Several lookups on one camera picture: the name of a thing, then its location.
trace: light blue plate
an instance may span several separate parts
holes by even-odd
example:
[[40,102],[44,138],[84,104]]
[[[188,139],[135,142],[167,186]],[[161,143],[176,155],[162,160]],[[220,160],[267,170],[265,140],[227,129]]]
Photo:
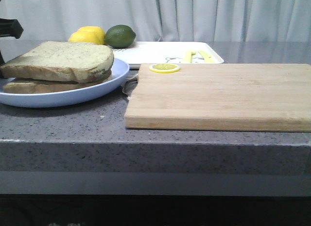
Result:
[[70,91],[60,91],[42,94],[11,94],[4,93],[3,86],[10,79],[0,79],[0,103],[18,107],[43,108],[58,107],[71,104],[78,104],[104,96],[125,82],[125,78],[130,70],[129,64],[115,58],[112,70],[112,80],[102,84],[75,89]]

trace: lime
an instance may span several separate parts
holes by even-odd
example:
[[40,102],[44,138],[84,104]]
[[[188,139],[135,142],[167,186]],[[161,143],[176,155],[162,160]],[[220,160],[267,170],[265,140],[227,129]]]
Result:
[[80,31],[71,34],[68,41],[70,42],[90,42],[101,45],[102,43],[93,32]]
[[173,63],[158,63],[149,66],[149,69],[157,73],[173,73],[180,70],[180,66]]
[[84,26],[78,29],[78,32],[93,32],[99,39],[100,43],[104,44],[105,31],[99,26]]
[[123,24],[108,29],[104,37],[106,45],[122,49],[129,47],[135,40],[136,34],[131,27]]

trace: bread slice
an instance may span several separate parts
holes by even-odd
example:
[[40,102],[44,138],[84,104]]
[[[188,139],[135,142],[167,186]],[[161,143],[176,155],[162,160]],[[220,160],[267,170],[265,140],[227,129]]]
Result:
[[113,64],[110,47],[87,42],[46,41],[0,66],[4,78],[94,82]]
[[108,70],[105,72],[105,75],[101,80],[89,83],[59,82],[59,81],[16,78],[3,86],[3,92],[15,94],[38,94],[38,93],[50,93],[50,92],[80,89],[84,87],[90,87],[97,84],[101,84],[111,80],[112,79],[111,73],[112,73],[111,70]]

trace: kitchen counter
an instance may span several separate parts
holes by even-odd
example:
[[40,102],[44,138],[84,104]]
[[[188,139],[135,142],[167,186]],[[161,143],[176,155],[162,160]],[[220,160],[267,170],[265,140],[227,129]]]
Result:
[[[0,49],[8,61],[39,43]],[[227,63],[311,63],[311,43],[208,44]],[[0,193],[311,196],[311,133],[126,129],[126,106],[120,87],[65,107],[0,104]]]

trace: white curtain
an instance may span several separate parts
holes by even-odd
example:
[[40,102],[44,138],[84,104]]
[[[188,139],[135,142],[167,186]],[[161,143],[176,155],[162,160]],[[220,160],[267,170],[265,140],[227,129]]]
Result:
[[28,40],[117,24],[137,41],[311,40],[311,0],[2,0],[0,18],[18,19]]

